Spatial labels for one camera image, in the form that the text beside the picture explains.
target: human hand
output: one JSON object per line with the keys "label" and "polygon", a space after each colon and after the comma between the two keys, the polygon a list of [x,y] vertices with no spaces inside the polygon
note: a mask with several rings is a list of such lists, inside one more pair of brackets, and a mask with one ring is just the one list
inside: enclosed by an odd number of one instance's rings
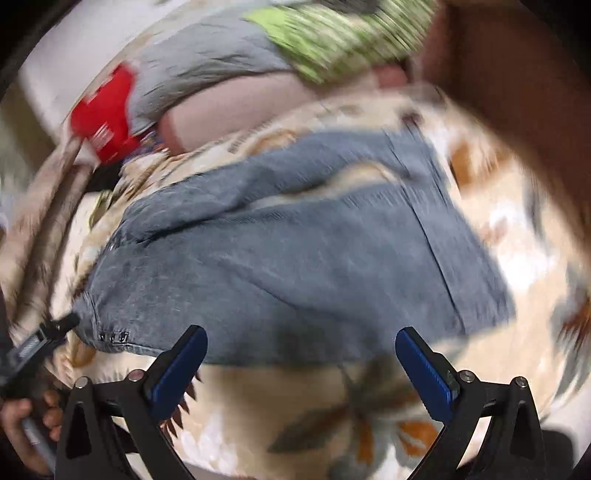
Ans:
{"label": "human hand", "polygon": [[[50,429],[49,437],[57,442],[60,438],[63,417],[63,412],[58,407],[59,395],[55,391],[48,390],[43,398],[49,406],[43,415],[43,424]],[[32,409],[33,405],[29,399],[9,400],[0,411],[0,424],[23,464],[38,475],[49,475],[51,472],[48,466],[22,429],[22,421],[31,414]]]}

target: pink pillow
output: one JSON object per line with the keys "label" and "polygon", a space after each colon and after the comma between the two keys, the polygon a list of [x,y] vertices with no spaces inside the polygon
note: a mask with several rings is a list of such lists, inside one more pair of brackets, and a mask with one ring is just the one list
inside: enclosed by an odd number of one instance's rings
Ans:
{"label": "pink pillow", "polygon": [[330,88],[306,83],[290,72],[237,77],[195,93],[172,107],[160,119],[158,132],[177,155],[231,132],[255,128],[305,103],[406,83],[406,74],[399,65],[376,67]]}

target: gray denim fabric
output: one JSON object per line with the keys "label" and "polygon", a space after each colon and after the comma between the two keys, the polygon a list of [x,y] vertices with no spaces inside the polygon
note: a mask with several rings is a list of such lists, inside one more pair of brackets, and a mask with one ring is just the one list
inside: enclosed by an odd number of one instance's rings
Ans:
{"label": "gray denim fabric", "polygon": [[[244,209],[372,159],[401,182],[334,199]],[[454,208],[416,132],[321,132],[195,175],[128,208],[74,310],[108,352],[157,355],[188,325],[206,362],[325,364],[391,353],[507,320],[495,264]]]}

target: blue gripper pad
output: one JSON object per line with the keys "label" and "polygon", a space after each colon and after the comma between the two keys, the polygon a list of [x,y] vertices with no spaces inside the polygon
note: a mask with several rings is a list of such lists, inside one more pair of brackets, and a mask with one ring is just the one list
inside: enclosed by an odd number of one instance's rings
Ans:
{"label": "blue gripper pad", "polygon": [[161,353],[154,361],[148,369],[145,386],[154,420],[161,422],[172,416],[206,353],[205,330],[191,325],[171,350]]}
{"label": "blue gripper pad", "polygon": [[406,328],[398,332],[394,346],[398,360],[431,418],[447,425],[453,417],[454,397],[450,388],[427,358],[429,353],[434,355],[433,352],[430,349],[429,352],[423,352]]}

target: metal screw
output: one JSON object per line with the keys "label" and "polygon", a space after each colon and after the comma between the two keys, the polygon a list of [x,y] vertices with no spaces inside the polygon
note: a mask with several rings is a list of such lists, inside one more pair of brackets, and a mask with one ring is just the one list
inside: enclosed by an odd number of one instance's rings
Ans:
{"label": "metal screw", "polygon": [[527,380],[524,377],[516,377],[515,383],[519,388],[527,387]]}
{"label": "metal screw", "polygon": [[78,380],[76,380],[76,383],[74,384],[74,386],[76,388],[84,388],[85,386],[88,385],[89,379],[88,377],[80,377]]}
{"label": "metal screw", "polygon": [[460,372],[460,378],[466,383],[472,383],[476,379],[476,375],[469,370],[462,370]]}
{"label": "metal screw", "polygon": [[145,372],[141,368],[137,368],[136,370],[132,370],[131,372],[129,372],[129,375],[127,375],[127,379],[131,380],[132,382],[137,382],[139,380],[142,380],[144,374]]}

